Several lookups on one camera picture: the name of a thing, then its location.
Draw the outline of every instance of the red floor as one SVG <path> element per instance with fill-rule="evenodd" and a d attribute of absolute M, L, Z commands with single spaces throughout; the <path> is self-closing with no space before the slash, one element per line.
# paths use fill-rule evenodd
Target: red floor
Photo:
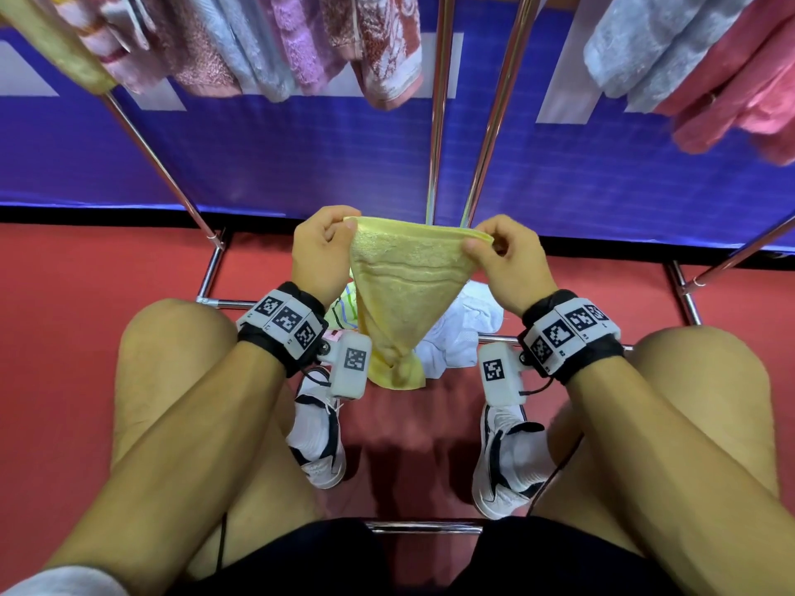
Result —
<path fill-rule="evenodd" d="M 35 571 L 107 476 L 116 346 L 125 324 L 164 297 L 192 299 L 210 248 L 195 230 L 0 224 L 0 591 Z M 289 276 L 289 238 L 239 235 L 214 289 L 255 299 Z M 558 283 L 597 301 L 625 342 L 681 323 L 659 265 L 551 259 Z M 706 323 L 731 330 L 767 364 L 782 498 L 795 511 L 795 273 L 733 270 L 703 289 Z M 506 321 L 515 334 L 518 320 Z M 548 420 L 559 387 L 528 416 Z M 447 371 L 416 392 L 372 388 L 343 409 L 351 477 L 330 512 L 361 517 L 467 517 L 482 391 L 474 369 Z M 464 536 L 389 541 L 401 583 L 448 582 L 468 561 Z"/>

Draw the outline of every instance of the sleeve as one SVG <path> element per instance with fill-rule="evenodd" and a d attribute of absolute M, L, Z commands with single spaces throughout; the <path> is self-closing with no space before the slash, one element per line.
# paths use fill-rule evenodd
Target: sleeve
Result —
<path fill-rule="evenodd" d="M 0 596 L 129 596 L 103 571 L 89 567 L 58 567 L 17 583 Z"/>

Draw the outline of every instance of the yellow towel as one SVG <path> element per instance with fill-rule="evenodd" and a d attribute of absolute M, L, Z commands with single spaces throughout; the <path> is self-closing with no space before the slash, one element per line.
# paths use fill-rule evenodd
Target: yellow towel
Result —
<path fill-rule="evenodd" d="M 0 0 L 0 15 L 77 85 L 92 94 L 104 94 L 116 85 L 77 36 L 35 1 Z"/>
<path fill-rule="evenodd" d="M 464 238 L 492 237 L 473 229 L 357 218 L 351 245 L 359 331 L 373 340 L 367 376 L 387 389 L 425 386 L 412 351 L 476 269 L 461 250 Z"/>

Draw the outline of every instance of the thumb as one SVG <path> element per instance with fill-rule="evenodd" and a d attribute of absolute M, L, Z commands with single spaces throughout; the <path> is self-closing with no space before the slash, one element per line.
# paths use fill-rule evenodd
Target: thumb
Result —
<path fill-rule="evenodd" d="M 356 235 L 357 223 L 355 219 L 346 219 L 334 232 L 331 246 L 342 250 L 349 250 L 353 237 Z"/>
<path fill-rule="evenodd" d="M 494 264 L 499 263 L 502 258 L 492 249 L 491 244 L 477 238 L 464 238 L 462 244 L 463 251 L 480 264 L 480 267 L 489 272 Z"/>

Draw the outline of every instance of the thigh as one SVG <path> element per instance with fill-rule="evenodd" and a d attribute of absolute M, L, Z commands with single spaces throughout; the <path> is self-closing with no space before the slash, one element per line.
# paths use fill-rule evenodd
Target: thigh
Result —
<path fill-rule="evenodd" d="M 735 336 L 711 327 L 661 330 L 629 356 L 661 397 L 778 496 L 770 380 L 760 360 Z M 577 423 L 571 408 L 556 423 Z M 588 440 L 537 502 L 534 514 L 561 521 L 641 553 L 612 510 L 611 486 Z"/>
<path fill-rule="evenodd" d="M 118 352 L 113 455 L 115 465 L 158 418 L 234 346 L 234 324 L 198 303 L 163 300 L 139 312 Z M 227 515 L 224 564 L 321 517 L 313 487 L 289 452 L 293 393 L 285 384 L 251 475 Z M 192 577 L 215 570 L 217 528 L 188 566 Z"/>

